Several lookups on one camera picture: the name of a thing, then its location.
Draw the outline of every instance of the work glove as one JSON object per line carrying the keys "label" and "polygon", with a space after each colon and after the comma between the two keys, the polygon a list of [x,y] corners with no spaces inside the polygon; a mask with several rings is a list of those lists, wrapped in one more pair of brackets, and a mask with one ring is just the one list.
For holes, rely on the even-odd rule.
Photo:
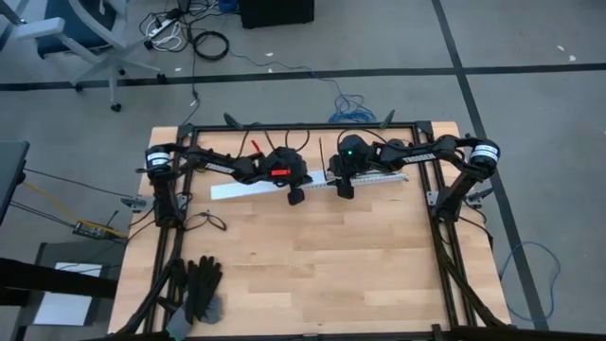
{"label": "work glove", "polygon": [[[215,263],[214,257],[202,256],[199,264],[192,260],[189,261],[187,264],[187,290],[183,295],[183,304],[178,308],[172,304],[174,314],[167,325],[170,337],[177,341],[184,340],[193,328],[194,316],[207,323],[216,323],[221,318],[221,300],[214,295],[222,276],[221,264]],[[183,288],[179,284],[185,284],[184,278],[177,276],[175,280],[177,288]],[[207,311],[211,301],[213,308]],[[165,309],[170,307],[165,299],[162,299],[160,304]]]}
{"label": "work glove", "polygon": [[186,305],[186,316],[195,315],[198,320],[205,316],[219,282],[223,276],[221,264],[214,257],[202,256],[199,264],[190,260],[187,264],[187,291],[189,298]]}

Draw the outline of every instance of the office chair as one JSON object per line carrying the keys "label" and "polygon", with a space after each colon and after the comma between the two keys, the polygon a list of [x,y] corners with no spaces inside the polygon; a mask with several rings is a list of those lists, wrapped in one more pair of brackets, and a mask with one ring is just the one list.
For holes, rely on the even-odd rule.
{"label": "office chair", "polygon": [[116,101],[117,74],[125,75],[124,67],[132,66],[157,73],[161,83],[166,76],[154,66],[129,61],[126,57],[146,39],[126,42],[121,36],[127,23],[129,0],[48,0],[45,19],[20,25],[15,29],[17,39],[36,39],[41,58],[52,53],[72,52],[91,66],[70,81],[76,91],[82,91],[80,81],[101,71],[108,72],[112,110],[119,112]]}

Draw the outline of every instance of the wooden tabletop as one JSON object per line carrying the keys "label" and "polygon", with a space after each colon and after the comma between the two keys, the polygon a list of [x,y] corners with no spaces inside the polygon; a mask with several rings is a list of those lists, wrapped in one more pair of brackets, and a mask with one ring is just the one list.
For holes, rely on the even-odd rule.
{"label": "wooden tabletop", "polygon": [[[436,136],[458,135],[454,122],[433,125]],[[318,138],[328,164],[340,133],[311,131],[310,142],[300,152],[309,171],[322,169]],[[412,140],[409,129],[377,133]],[[285,132],[269,134],[275,145],[284,144]],[[305,134],[291,132],[289,145],[301,146]],[[376,139],[364,132],[352,134],[367,142]],[[154,128],[150,144],[175,138],[174,127]],[[237,154],[242,138],[241,132],[202,133],[198,144],[217,153]],[[265,153],[271,150],[261,132],[251,132],[248,139],[257,141]],[[244,144],[244,155],[254,151],[250,142]],[[446,183],[452,183],[458,170],[444,162],[442,168]],[[284,191],[212,201],[211,186],[234,180],[194,172],[188,214],[208,209],[225,220],[228,229],[223,232],[208,224],[186,234],[184,260],[212,255],[224,270],[218,289],[223,320],[215,325],[196,322],[190,335],[426,332],[435,323],[448,330],[419,167],[402,171],[409,182],[359,187],[353,200],[337,197],[335,188],[307,190],[305,202],[297,206],[288,205]],[[146,176],[139,192],[152,195]],[[461,216],[482,224],[481,217],[466,207]],[[134,226],[131,234],[151,219]],[[455,227],[470,285],[497,317],[509,322],[486,235],[465,222]],[[110,332],[126,323],[150,289],[158,236],[159,229],[150,226],[129,242]],[[464,322],[454,287],[459,320]],[[163,311],[158,312],[159,328]]]}

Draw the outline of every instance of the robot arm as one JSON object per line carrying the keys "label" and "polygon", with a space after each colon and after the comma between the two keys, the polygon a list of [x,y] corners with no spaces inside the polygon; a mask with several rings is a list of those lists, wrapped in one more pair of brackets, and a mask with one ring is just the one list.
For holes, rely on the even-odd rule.
{"label": "robot arm", "polygon": [[[179,153],[186,163],[174,170],[169,163],[170,153]],[[288,200],[291,205],[305,200],[305,194],[299,187],[312,180],[307,174],[306,162],[291,148],[278,147],[267,156],[254,153],[232,157],[199,146],[180,147],[174,143],[155,145],[146,150],[144,172],[153,186],[156,225],[176,226],[185,219],[173,190],[174,181],[187,171],[200,168],[230,175],[246,185],[268,181],[279,187],[290,186]]]}
{"label": "robot arm", "polygon": [[[457,148],[470,147],[472,153],[465,161]],[[398,139],[371,145],[358,135],[348,135],[338,144],[338,154],[330,158],[329,171],[338,178],[335,182],[339,196],[354,196],[351,178],[366,171],[385,173],[399,171],[402,167],[432,160],[445,160],[461,173],[453,184],[438,195],[436,214],[443,220],[455,222],[465,195],[478,182],[491,177],[500,157],[499,147],[488,139],[476,137],[458,138],[444,135],[433,143],[405,147]]]}

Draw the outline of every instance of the black box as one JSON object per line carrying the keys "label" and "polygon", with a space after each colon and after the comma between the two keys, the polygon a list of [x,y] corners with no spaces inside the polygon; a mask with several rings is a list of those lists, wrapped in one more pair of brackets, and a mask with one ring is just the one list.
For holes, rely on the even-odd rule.
{"label": "black box", "polygon": [[313,21],[314,0],[239,0],[244,28]]}

